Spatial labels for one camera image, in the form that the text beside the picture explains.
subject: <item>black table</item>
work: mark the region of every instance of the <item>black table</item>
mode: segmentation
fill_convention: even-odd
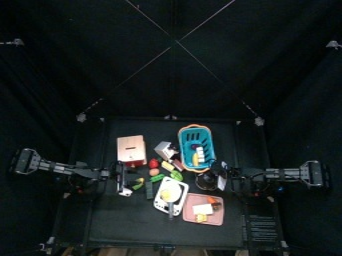
[[[264,128],[254,120],[162,120],[153,118],[113,118],[87,121],[79,125],[71,162],[83,161],[94,167],[106,167],[117,160],[117,138],[144,135],[148,159],[158,157],[154,151],[161,141],[178,143],[178,131],[198,123],[212,130],[218,161],[234,167],[269,167]],[[54,230],[57,247],[185,247],[238,249],[249,245],[246,212],[242,203],[230,192],[204,191],[196,186],[196,174],[184,173],[190,193],[216,195],[225,201],[222,226],[186,222],[182,214],[169,220],[168,214],[154,208],[142,188],[132,197],[120,196],[116,181],[101,184],[95,196],[74,195],[62,200]],[[149,178],[149,167],[140,167],[128,178]],[[154,193],[161,183],[154,184]]]

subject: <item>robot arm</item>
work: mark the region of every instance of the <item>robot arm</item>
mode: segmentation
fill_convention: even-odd
[[[34,149],[25,148],[18,151],[10,171],[30,175],[38,170],[65,175],[78,174],[91,180],[106,180],[110,178],[110,172],[108,170],[91,169],[83,162],[78,162],[77,165],[62,164],[43,159]]]
[[[300,168],[266,169],[265,178],[284,182],[300,181],[308,185],[308,188],[331,187],[328,167],[319,161],[308,161]]]

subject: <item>black enclosure wall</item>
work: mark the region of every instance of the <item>black enclosure wall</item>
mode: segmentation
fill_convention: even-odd
[[[289,243],[342,254],[341,1],[2,1],[0,254],[49,239],[49,177],[7,177],[14,151],[69,161],[77,116],[266,120],[280,167],[317,159],[336,189],[283,199]],[[21,38],[25,45],[11,44]]]

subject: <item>toy fruit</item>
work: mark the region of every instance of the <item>toy fruit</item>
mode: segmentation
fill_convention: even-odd
[[[150,169],[158,168],[160,167],[160,162],[156,158],[153,158],[149,162],[149,167]]]
[[[150,170],[150,175],[152,176],[157,176],[160,174],[160,169],[158,168],[154,168]]]
[[[193,164],[194,166],[198,166],[198,153],[193,155]]]

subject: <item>carrot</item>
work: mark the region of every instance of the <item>carrot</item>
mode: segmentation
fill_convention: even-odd
[[[208,197],[208,200],[210,204],[216,204],[218,202],[217,199],[212,196]]]

